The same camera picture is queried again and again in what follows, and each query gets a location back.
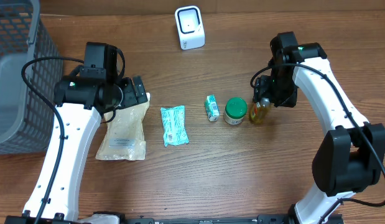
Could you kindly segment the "green lid white jar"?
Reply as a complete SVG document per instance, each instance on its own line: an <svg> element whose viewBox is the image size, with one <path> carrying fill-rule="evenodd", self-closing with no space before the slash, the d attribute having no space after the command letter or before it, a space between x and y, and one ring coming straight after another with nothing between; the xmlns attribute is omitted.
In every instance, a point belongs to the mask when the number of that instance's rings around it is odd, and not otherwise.
<svg viewBox="0 0 385 224"><path fill-rule="evenodd" d="M242 98L230 98L225 106L224 119L230 125L237 125L243 121L247 110L247 103Z"/></svg>

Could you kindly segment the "white orange snack packet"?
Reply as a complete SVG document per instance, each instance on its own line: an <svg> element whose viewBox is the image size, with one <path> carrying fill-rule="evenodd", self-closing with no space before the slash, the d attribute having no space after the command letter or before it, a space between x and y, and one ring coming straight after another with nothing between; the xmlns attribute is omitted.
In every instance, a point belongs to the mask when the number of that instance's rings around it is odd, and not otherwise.
<svg viewBox="0 0 385 224"><path fill-rule="evenodd" d="M95 158L101 161L142 161L146 158L146 141L142 122L150 106L140 105L117 110L114 119L107 124L107 132Z"/></svg>

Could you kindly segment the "yellow oil bottle silver cap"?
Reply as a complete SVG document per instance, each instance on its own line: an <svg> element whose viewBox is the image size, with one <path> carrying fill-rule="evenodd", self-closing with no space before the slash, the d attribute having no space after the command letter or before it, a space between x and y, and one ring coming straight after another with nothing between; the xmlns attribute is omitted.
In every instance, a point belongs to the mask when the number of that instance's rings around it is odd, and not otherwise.
<svg viewBox="0 0 385 224"><path fill-rule="evenodd" d="M254 124L261 124L271 109L271 102L268 98L261 98L258 102L252 104L249 112L249 118Z"/></svg>

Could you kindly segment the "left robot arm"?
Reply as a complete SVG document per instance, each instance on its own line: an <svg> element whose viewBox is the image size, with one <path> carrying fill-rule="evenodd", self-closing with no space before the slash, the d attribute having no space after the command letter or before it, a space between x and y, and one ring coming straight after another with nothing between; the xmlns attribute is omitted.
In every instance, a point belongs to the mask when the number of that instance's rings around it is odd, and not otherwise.
<svg viewBox="0 0 385 224"><path fill-rule="evenodd" d="M101 119L148 101L141 77L125 77L117 69L123 52L109 44L87 42L79 66L54 86L48 100L26 78L26 70L40 59L27 62L21 77L54 113L49 147L36 186L20 216L9 215L11 223L77 223L80 185L88 151Z"/></svg>

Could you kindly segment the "small teal packet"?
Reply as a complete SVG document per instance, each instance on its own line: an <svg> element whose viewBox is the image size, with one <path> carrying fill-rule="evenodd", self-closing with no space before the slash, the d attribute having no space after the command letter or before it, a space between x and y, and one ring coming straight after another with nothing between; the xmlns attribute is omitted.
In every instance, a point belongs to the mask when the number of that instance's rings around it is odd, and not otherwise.
<svg viewBox="0 0 385 224"><path fill-rule="evenodd" d="M218 105L216 102L216 98L214 95L208 95L205 99L205 110L208 115L208 120L210 122L217 121L220 117L220 111L218 109Z"/></svg>

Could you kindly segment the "teal tissue pack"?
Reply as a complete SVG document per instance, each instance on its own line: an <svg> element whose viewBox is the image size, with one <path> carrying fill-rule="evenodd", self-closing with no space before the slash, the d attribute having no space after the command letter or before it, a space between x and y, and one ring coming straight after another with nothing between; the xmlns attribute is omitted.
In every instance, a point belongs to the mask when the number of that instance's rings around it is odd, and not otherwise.
<svg viewBox="0 0 385 224"><path fill-rule="evenodd" d="M185 106L160 109L164 128L164 146L178 146L188 144L189 139L185 129Z"/></svg>

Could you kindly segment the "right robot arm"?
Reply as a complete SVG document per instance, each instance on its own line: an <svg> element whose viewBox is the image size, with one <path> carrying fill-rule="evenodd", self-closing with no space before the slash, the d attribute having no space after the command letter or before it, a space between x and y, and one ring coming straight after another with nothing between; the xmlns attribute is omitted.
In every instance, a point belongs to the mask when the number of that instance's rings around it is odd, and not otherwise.
<svg viewBox="0 0 385 224"><path fill-rule="evenodd" d="M272 107L294 107L301 91L324 133L312 162L314 183L285 215L260 215L259 223L342 223L335 210L355 195L385 179L385 127L371 124L337 82L318 43L299 44L293 32L277 34L266 75L251 79L251 121L261 123Z"/></svg>

